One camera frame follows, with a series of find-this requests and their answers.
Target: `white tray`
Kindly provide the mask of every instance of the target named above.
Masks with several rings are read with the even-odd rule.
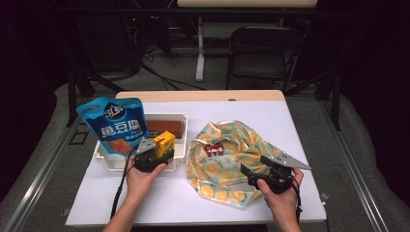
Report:
[[[183,127],[183,134],[181,139],[175,140],[174,160],[165,168],[165,172],[173,172],[181,163],[185,163],[187,158],[185,153],[187,151],[187,129],[188,129],[188,114],[186,113],[163,113],[163,114],[145,114],[146,120],[167,120],[167,121],[181,121]],[[94,158],[103,160],[106,168],[109,171],[124,171],[125,158],[118,154],[109,154],[106,149],[97,141],[94,149]]]

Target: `yellow block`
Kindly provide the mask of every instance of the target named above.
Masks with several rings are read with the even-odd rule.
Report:
[[[175,152],[175,135],[165,131],[154,138],[154,143],[156,145],[155,156],[167,158],[168,162],[171,162]]]

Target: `food package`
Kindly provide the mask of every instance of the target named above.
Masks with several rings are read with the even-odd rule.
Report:
[[[149,131],[140,99],[101,97],[76,109],[109,154],[127,156]]]

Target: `white table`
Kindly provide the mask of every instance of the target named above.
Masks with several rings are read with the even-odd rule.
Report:
[[[265,140],[308,164],[280,91],[124,92],[117,97],[139,97],[145,113],[188,113],[188,141],[209,121],[239,120],[256,130]],[[301,222],[325,220],[326,213],[313,176],[310,171],[304,170],[304,173]],[[66,224],[80,227],[107,224],[121,174],[108,171],[101,160],[92,159]],[[125,192],[126,186],[119,205],[124,200]],[[134,221],[137,225],[221,223],[272,223],[272,214],[263,197],[243,209],[202,198],[189,185],[184,165],[175,172],[162,173],[156,179]]]

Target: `wrist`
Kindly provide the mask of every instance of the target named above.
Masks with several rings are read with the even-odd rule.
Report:
[[[301,227],[296,219],[277,220],[281,232],[299,232]]]

